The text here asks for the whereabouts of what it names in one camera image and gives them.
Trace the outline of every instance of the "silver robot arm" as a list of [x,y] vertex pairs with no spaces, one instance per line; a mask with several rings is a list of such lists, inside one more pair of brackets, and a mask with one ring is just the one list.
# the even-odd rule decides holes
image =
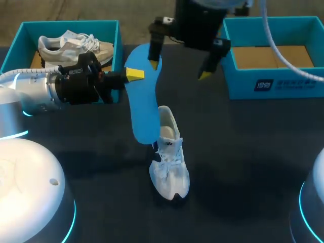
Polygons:
[[3,88],[12,89],[19,97],[25,115],[36,115],[62,109],[63,103],[55,89],[56,73],[19,73],[2,83]]
[[125,83],[144,78],[144,71],[131,68],[105,73],[93,53],[80,54],[74,66],[43,72],[19,69],[0,76],[0,139],[26,134],[24,116],[67,105],[110,104],[112,90],[122,90]]

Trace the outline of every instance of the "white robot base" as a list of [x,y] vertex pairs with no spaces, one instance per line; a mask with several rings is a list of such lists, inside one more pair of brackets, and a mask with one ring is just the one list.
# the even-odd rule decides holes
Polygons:
[[289,220],[294,243],[324,243],[324,150],[302,185]]
[[0,242],[76,241],[76,205],[55,156],[25,139],[0,140]]

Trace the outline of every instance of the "floor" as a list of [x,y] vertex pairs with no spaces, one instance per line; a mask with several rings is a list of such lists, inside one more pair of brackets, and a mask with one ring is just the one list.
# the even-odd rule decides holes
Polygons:
[[[251,15],[259,15],[257,0]],[[156,16],[172,16],[175,0],[0,0],[0,46],[9,46],[23,21],[119,20],[125,44],[148,42]],[[270,0],[270,16],[318,16],[322,0]]]

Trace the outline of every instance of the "cardboard bottom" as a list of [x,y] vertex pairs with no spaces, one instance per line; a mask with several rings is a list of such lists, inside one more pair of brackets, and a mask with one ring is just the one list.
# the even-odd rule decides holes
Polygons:
[[[34,58],[32,59],[30,68],[43,68],[42,67],[42,59],[39,55],[38,51],[35,52]],[[110,72],[111,71],[111,65],[102,68],[104,72]]]
[[[314,67],[305,46],[279,46],[278,49],[294,66]],[[271,47],[233,47],[232,50],[238,69],[286,67]]]

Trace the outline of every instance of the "blue insole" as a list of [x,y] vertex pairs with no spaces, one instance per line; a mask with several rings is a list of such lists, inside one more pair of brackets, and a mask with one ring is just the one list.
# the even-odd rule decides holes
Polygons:
[[154,143],[160,135],[160,119],[155,96],[155,85],[162,68],[162,58],[155,71],[147,59],[149,44],[135,48],[129,55],[125,67],[144,70],[145,78],[125,84],[133,133],[142,144]]

